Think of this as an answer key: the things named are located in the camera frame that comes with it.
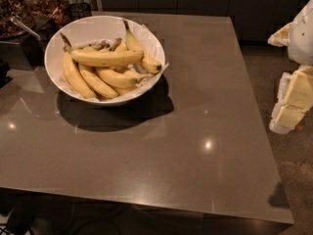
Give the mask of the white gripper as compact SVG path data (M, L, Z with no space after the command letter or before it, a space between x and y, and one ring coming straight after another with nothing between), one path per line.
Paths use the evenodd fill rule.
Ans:
M301 66L293 74L284 72L279 83L269 128L288 134L313 107L313 0L303 7L292 23L273 33L267 43L288 46L289 58Z

